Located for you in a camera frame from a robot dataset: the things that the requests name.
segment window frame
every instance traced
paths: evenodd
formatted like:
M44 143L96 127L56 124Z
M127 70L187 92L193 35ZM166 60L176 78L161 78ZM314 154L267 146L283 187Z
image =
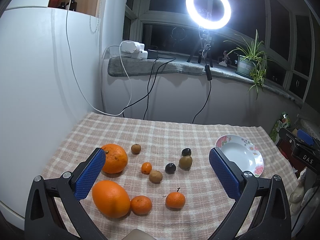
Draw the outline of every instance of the window frame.
M290 20L290 47L289 47L289 57L288 60L283 58L277 52L270 48L271 41L271 5L270 0L265 0L265 11L266 11L266 33L265 33L265 43L261 45L261 50L264 50L268 56L277 63L281 68L286 70L285 78L282 87L289 93L290 84L292 81L293 74L296 74L306 80L308 80L308 84L306 87L306 91L304 97L301 98L301 101L304 102L308 89L311 82L311 76L313 72L313 64L315 57L315 37L313 30L313 22L311 17L311 12L309 10L309 14L294 14L289 8L286 7L280 0L277 0L288 12L289 12L289 20ZM189 28L198 30L198 25L190 18L189 15L181 14L181 13L172 13L172 12L163 12L163 11L152 11L149 10L150 0L133 0L132 10L126 5L125 6L125 16L127 16L131 20L131 28L130 28L130 40L133 41L142 41L142 32L144 24L151 25L172 25L183 28ZM294 69L296 53L297 53L297 22L296 15L309 16L310 26L311 26L311 41L312 41L312 50L311 50L311 66L309 76L306 76L302 73L299 73ZM239 33L231 28L223 27L218 30L211 31L214 34L222 36L226 39L231 39L234 42L239 43L240 45L245 45L244 41L241 37L236 36L241 35L247 42L251 42L252 38L244 35L243 33Z

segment potted plant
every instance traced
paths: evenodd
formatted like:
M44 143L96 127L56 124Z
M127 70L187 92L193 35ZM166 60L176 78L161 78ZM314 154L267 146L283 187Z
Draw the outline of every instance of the potted plant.
M250 45L242 36L240 37L244 40L245 44L247 45L247 48L244 49L243 47L238 45L238 47L230 51L228 55L235 51L242 52L243 55L238 54L237 71L252 77L254 84L249 88L248 91L250 91L252 88L255 88L257 99L259 88L261 88L263 91L264 78L267 72L267 55L263 50L259 51L259 47L261 44L263 44L263 41L259 42L258 30L256 30L256 37L254 40L251 41Z

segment metal screw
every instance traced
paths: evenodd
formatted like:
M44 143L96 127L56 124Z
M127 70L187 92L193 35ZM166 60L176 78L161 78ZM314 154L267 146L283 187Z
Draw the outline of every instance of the metal screw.
M275 178L276 181L281 181L281 177L279 175L274 175L273 177Z
M34 181L35 181L35 182L38 182L39 180L41 180L41 176L39 176L39 175L38 175L38 176L35 176Z
M245 176L246 178L251 178L251 177L252 177L252 173L251 173L250 171L245 171L245 172L244 172L244 176Z
M70 178L70 176L71 176L71 173L68 171L63 173L63 175L62 175L62 177L64 177L65 179Z

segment white ceramic object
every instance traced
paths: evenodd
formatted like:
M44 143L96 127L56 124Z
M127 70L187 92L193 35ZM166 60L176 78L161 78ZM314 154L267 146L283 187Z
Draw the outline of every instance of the white ceramic object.
M221 136L215 147L220 148L229 161L236 163L241 171L250 171L256 177L262 174L262 155L258 148L247 139L228 134Z

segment spider plant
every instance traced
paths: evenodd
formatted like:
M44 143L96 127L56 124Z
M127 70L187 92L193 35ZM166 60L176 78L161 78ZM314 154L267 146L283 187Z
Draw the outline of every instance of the spider plant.
M256 37L254 40L251 41L251 44L249 45L248 42L242 37L240 36L245 44L247 45L247 48L244 49L243 47L241 47L240 45L236 44L233 41L229 41L232 42L234 44L236 44L238 47L236 49L233 49L232 51L230 51L228 53L228 55L232 52L235 51L239 51L242 52L242 54L244 54L242 57L242 61L251 61L254 64L254 68L252 70L250 70L250 76L253 79L254 84L249 88L248 91L250 91L252 88L256 89L256 100L258 99L258 94L259 94L259 88L262 89L263 91L263 84L264 84L264 78L266 76L266 72L267 72L267 55L265 53L265 51L263 50L259 50L259 47L261 44L263 44L263 41L259 42L259 35L258 35L258 30L256 30Z

